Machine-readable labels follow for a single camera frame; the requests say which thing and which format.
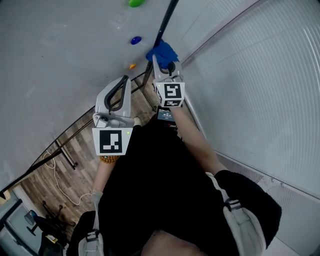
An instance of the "wooden floor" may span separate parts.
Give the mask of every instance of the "wooden floor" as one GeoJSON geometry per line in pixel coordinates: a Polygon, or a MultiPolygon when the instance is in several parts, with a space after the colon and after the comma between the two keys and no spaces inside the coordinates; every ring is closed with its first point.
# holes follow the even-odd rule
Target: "wooden floor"
{"type": "MultiPolygon", "coordinates": [[[[132,89],[136,88],[137,84],[132,82],[132,89]]],[[[144,93],[150,99],[150,103],[158,106],[158,99],[151,83],[148,82],[144,93]]],[[[59,138],[59,143],[66,141],[79,128],[92,119],[94,109],[85,114],[75,124],[73,124],[65,133],[59,138]]],[[[131,117],[139,117],[142,124],[145,125],[150,118],[155,114],[145,96],[140,90],[134,92],[131,96],[131,117]]],[[[80,196],[90,193],[95,173],[99,163],[99,157],[96,156],[95,147],[92,136],[93,122],[77,134],[70,142],[66,144],[63,150],[70,156],[70,158],[77,162],[78,165],[73,170],[67,163],[65,158],[60,154],[55,157],[55,171],[56,178],[61,190],[67,194],[75,203],[79,203],[80,196]]],[[[56,145],[51,145],[48,149],[52,153],[56,149],[56,145]]],[[[48,163],[48,166],[53,168],[53,160],[48,163]]],[[[58,212],[59,205],[63,206],[61,211],[61,220],[67,222],[77,223],[80,216],[87,211],[93,210],[93,204],[89,195],[82,197],[80,205],[75,205],[68,200],[68,198],[59,190],[55,177],[54,170],[43,165],[36,169],[28,178],[24,179],[20,185],[25,190],[27,195],[45,215],[42,202],[46,201],[47,206],[54,213],[58,212]]],[[[73,227],[67,228],[67,236],[71,237],[73,227]]]]}

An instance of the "blue cloth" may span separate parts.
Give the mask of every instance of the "blue cloth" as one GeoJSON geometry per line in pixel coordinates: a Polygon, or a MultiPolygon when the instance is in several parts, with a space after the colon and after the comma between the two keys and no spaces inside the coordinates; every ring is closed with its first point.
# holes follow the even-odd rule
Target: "blue cloth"
{"type": "Polygon", "coordinates": [[[160,41],[157,47],[149,51],[145,57],[148,61],[152,62],[153,55],[155,55],[159,66],[165,70],[168,68],[169,63],[179,61],[178,55],[175,53],[175,51],[163,40],[160,41]]]}

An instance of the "shoe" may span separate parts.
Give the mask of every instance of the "shoe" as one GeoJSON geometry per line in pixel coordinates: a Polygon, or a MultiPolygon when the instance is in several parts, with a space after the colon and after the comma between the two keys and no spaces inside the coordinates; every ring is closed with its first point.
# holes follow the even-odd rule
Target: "shoe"
{"type": "Polygon", "coordinates": [[[141,119],[139,117],[135,117],[134,119],[134,125],[133,126],[142,126],[141,119]]]}

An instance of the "white cable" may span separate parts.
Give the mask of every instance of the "white cable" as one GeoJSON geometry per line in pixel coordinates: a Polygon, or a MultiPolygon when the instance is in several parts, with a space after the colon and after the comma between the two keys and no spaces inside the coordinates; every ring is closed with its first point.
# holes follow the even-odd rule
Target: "white cable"
{"type": "MultiPolygon", "coordinates": [[[[49,155],[51,156],[51,154],[50,154],[49,151],[47,150],[46,153],[43,155],[43,158],[42,158],[42,159],[45,159],[45,156],[46,156],[47,154],[49,154],[49,155]]],[[[55,181],[56,181],[56,185],[58,186],[58,189],[61,191],[61,193],[64,194],[64,195],[71,201],[71,203],[73,203],[74,205],[78,206],[78,205],[80,205],[80,203],[81,203],[81,198],[82,198],[82,197],[84,197],[84,196],[86,196],[86,195],[92,196],[92,194],[86,193],[86,194],[83,194],[82,196],[80,196],[80,198],[79,198],[79,203],[75,203],[74,201],[72,201],[72,200],[70,199],[70,197],[67,196],[67,195],[61,190],[61,188],[59,187],[58,180],[57,180],[57,178],[56,178],[56,161],[55,161],[54,158],[52,158],[52,160],[53,160],[53,167],[50,167],[50,166],[47,165],[46,163],[45,163],[45,165],[46,165],[47,167],[49,167],[50,169],[54,169],[54,178],[55,178],[55,181]]]]}

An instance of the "magnet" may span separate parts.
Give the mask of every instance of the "magnet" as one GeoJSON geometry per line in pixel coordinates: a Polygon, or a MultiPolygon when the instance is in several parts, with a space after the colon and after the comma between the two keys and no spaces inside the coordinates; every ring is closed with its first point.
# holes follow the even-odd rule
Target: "magnet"
{"type": "Polygon", "coordinates": [[[138,7],[142,5],[145,2],[145,0],[129,0],[130,7],[138,7]]]}
{"type": "Polygon", "coordinates": [[[142,39],[141,36],[135,36],[134,38],[131,39],[131,44],[136,45],[136,44],[140,43],[141,39],[142,39]]]}
{"type": "Polygon", "coordinates": [[[129,66],[129,69],[130,69],[130,70],[133,70],[136,66],[137,66],[137,64],[135,64],[135,63],[134,63],[134,64],[131,64],[131,65],[129,66]]]}

